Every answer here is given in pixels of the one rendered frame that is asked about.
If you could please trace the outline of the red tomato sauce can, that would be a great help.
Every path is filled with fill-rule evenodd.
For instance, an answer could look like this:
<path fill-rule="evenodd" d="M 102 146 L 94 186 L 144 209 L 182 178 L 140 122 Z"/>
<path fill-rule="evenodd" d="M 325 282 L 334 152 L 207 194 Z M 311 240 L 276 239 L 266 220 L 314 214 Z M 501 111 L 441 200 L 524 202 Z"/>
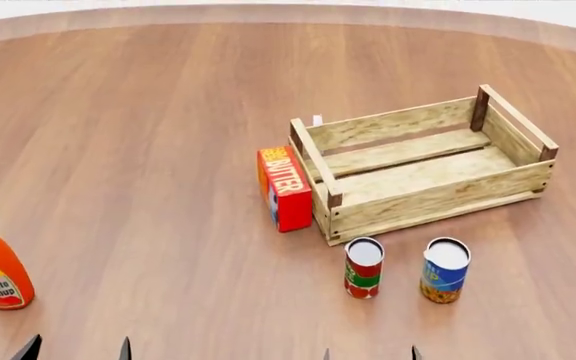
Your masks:
<path fill-rule="evenodd" d="M 359 237 L 345 247 L 344 287 L 356 299 L 378 295 L 385 251 L 371 237 Z"/>

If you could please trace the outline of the wooden slatted crate tray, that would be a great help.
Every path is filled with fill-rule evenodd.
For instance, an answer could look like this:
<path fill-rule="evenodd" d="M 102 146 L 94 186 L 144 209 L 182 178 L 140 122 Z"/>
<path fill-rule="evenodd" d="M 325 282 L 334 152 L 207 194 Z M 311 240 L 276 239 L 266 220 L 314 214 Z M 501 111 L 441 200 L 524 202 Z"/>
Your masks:
<path fill-rule="evenodd" d="M 322 125 L 290 122 L 328 245 L 541 196 L 559 147 L 491 86 Z"/>

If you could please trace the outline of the red butter box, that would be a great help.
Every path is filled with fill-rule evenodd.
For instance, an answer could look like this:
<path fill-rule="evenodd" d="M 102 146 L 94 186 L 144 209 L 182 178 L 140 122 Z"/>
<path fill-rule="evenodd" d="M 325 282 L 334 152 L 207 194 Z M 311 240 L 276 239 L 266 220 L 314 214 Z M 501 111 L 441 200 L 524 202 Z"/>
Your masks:
<path fill-rule="evenodd" d="M 260 149 L 257 176 L 275 227 L 280 233 L 312 223 L 312 189 L 290 146 Z"/>

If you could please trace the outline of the blue soup can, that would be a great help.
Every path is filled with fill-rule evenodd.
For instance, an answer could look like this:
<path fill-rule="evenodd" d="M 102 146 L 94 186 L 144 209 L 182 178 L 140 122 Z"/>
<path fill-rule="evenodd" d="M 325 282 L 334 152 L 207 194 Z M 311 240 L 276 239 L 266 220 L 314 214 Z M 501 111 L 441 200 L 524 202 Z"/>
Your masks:
<path fill-rule="evenodd" d="M 458 239 L 431 240 L 423 251 L 424 266 L 419 287 L 423 296 L 438 304 L 459 299 L 471 262 L 471 252 Z"/>

